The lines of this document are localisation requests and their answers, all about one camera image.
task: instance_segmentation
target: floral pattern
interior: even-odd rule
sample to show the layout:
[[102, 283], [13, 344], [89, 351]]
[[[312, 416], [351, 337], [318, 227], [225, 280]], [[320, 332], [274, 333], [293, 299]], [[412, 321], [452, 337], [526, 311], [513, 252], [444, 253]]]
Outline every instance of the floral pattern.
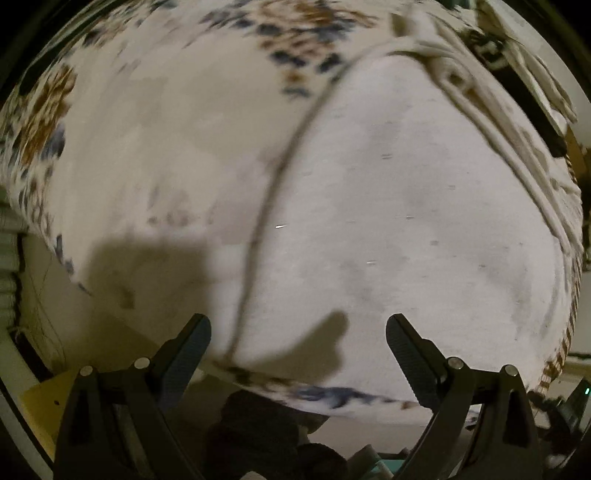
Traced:
[[101, 47], [123, 32], [135, 19], [137, 27], [158, 8], [172, 9], [174, 0], [131, 0], [115, 8], [69, 43], [26, 94], [17, 86], [0, 112], [1, 180], [10, 184], [11, 203], [53, 250], [66, 271], [74, 274], [71, 258], [64, 254], [62, 234], [52, 232], [52, 217], [45, 208], [47, 185], [56, 161], [66, 146], [69, 95], [76, 73], [68, 58], [77, 48]]
[[[279, 394], [294, 401], [323, 403], [331, 410], [348, 406], [354, 401], [364, 405], [397, 402], [388, 397], [361, 392], [354, 388], [319, 387], [284, 378], [269, 377], [240, 367], [224, 367], [220, 364], [216, 367], [229, 374], [229, 380], [233, 383], [254, 393], [270, 397], [273, 397], [273, 394]], [[402, 410], [418, 406], [418, 403], [409, 401], [402, 401], [400, 404]]]
[[372, 28], [376, 17], [346, 9], [327, 0], [235, 0], [209, 12], [202, 23], [209, 29], [234, 28], [261, 37], [259, 46], [282, 69], [282, 92], [291, 97], [310, 97], [311, 74], [332, 72], [345, 59], [337, 44], [355, 28]]
[[85, 36], [83, 47], [102, 47], [113, 40], [119, 33], [127, 29], [131, 21], [139, 27], [144, 20], [159, 8], [173, 9], [177, 6], [174, 0], [131, 1], [113, 10], [101, 19]]
[[48, 181], [55, 162], [66, 145], [66, 128], [62, 121], [70, 105], [68, 96], [76, 84], [76, 74], [63, 62], [56, 62], [26, 95], [15, 89], [2, 112], [0, 137], [2, 181], [14, 186], [11, 203], [44, 238], [66, 265], [74, 272], [72, 262], [64, 262], [61, 235], [54, 237], [52, 217], [45, 209]]
[[45, 159], [50, 151], [65, 144], [64, 128], [59, 121], [69, 110], [66, 97], [74, 88], [76, 74], [67, 65], [61, 65], [52, 74], [41, 89], [41, 93], [33, 104], [33, 109], [22, 127], [19, 135], [21, 164], [29, 166], [36, 155], [44, 154]]

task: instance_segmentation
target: floor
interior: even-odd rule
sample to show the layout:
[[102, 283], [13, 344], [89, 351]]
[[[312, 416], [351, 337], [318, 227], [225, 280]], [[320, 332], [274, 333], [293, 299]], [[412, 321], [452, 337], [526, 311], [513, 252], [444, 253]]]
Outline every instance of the floor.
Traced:
[[[92, 364], [100, 371], [126, 368], [155, 345], [102, 312], [73, 285], [65, 270], [36, 237], [24, 239], [21, 274], [21, 329], [44, 363], [59, 373]], [[235, 387], [197, 373], [168, 423], [187, 452], [199, 461], [203, 433], [218, 419], [219, 409]], [[367, 445], [397, 453], [412, 448], [424, 426], [374, 425], [331, 418], [310, 437], [348, 457]]]
[[[7, 409], [2, 393], [0, 393], [0, 408], [3, 410]], [[19, 450], [19, 446], [13, 440], [12, 435], [14, 432], [9, 432], [4, 425], [4, 419], [2, 420], [0, 421], [0, 466], [2, 468], [2, 475], [5, 476], [4, 478], [38, 480], [39, 477], [27, 463]]]

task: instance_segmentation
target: wire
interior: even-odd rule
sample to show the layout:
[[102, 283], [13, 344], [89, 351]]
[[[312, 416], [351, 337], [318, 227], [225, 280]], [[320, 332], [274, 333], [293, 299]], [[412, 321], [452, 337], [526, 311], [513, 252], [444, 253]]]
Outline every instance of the wire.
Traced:
[[[49, 274], [49, 270], [51, 268], [51, 263], [53, 262], [53, 257], [50, 257], [49, 262], [47, 264], [47, 268], [45, 270], [45, 273], [43, 275], [43, 279], [41, 280], [41, 288], [39, 289], [39, 291], [37, 291], [37, 288], [35, 287], [35, 281], [33, 280], [33, 276], [31, 275], [31, 271], [27, 270], [27, 275], [29, 277], [29, 280], [31, 282], [31, 287], [33, 288], [33, 294], [35, 296], [35, 308], [34, 310], [31, 312], [34, 316], [34, 318], [37, 320], [37, 322], [35, 322], [35, 325], [38, 325], [38, 327], [41, 330], [41, 335], [48, 340], [48, 342], [51, 344], [51, 346], [53, 347], [53, 349], [55, 350], [55, 352], [58, 354], [59, 357], [61, 357], [61, 361], [63, 362], [63, 369], [66, 370], [67, 369], [67, 356], [66, 356], [66, 350], [64, 348], [63, 342], [61, 341], [61, 338], [59, 336], [59, 334], [56, 331], [56, 328], [53, 325], [53, 322], [51, 321], [51, 319], [49, 318], [49, 315], [47, 314], [47, 311], [45, 310], [45, 307], [43, 306], [43, 303], [41, 302], [41, 295], [45, 289], [45, 284], [46, 284], [46, 279], [47, 279], [47, 275]], [[44, 327], [43, 327], [43, 320], [41, 318], [40, 315], [40, 311], [43, 314], [43, 316], [45, 317], [46, 322], [50, 325], [51, 330], [53, 331], [53, 335], [55, 336], [55, 338], [57, 339], [57, 341], [55, 341], [54, 339], [52, 339], [45, 331]], [[29, 334], [31, 335], [31, 337], [34, 336], [34, 332], [32, 329], [25, 327], [23, 328], [23, 331], [25, 332], [29, 332]]]
[[581, 360], [589, 360], [591, 358], [591, 354], [589, 354], [589, 353], [578, 353], [578, 352], [569, 352], [568, 356], [572, 356], [574, 358], [579, 358]]

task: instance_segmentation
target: dark fabric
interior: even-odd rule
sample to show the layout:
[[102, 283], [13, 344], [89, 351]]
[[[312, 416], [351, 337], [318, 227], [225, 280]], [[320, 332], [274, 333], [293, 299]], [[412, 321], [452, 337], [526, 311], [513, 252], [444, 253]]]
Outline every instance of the dark fabric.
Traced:
[[550, 154], [554, 158], [564, 157], [567, 153], [566, 140], [556, 132], [535, 97], [505, 60], [505, 40], [492, 34], [471, 31], [464, 37], [464, 42], [521, 107], [544, 140]]
[[266, 480], [344, 480], [346, 461], [318, 444], [298, 447], [298, 420], [307, 416], [267, 398], [238, 391], [207, 435], [207, 480], [239, 480], [256, 472]]
[[470, 0], [437, 0], [448, 10], [453, 10], [456, 7], [470, 8]]
[[306, 443], [300, 445], [297, 452], [306, 480], [343, 480], [347, 477], [347, 461], [326, 445]]
[[515, 71], [511, 67], [507, 67], [492, 72], [492, 74], [525, 112], [552, 156], [554, 158], [564, 157], [567, 152], [566, 140], [556, 133], [548, 117]]
[[19, 480], [39, 480], [21, 452], [12, 441], [12, 437], [0, 421], [0, 469], [2, 478]]

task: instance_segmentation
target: brown flower print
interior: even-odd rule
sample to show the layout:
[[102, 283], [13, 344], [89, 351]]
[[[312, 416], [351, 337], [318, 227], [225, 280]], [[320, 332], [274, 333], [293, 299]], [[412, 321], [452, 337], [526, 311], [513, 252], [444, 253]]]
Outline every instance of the brown flower print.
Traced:
[[36, 155], [56, 130], [58, 122], [68, 112], [68, 94], [74, 88], [76, 74], [71, 67], [62, 65], [47, 79], [33, 105], [20, 134], [21, 163], [31, 164]]
[[131, 24], [138, 27], [159, 8], [173, 9], [174, 0], [129, 0], [102, 18], [84, 37], [83, 47], [101, 48], [125, 31]]
[[[311, 74], [323, 74], [345, 64], [338, 43], [355, 28], [372, 28], [377, 17], [327, 0], [235, 0], [209, 12], [209, 29], [235, 28], [262, 37], [259, 46], [283, 72], [283, 93], [309, 97]], [[305, 67], [312, 71], [304, 74]]]

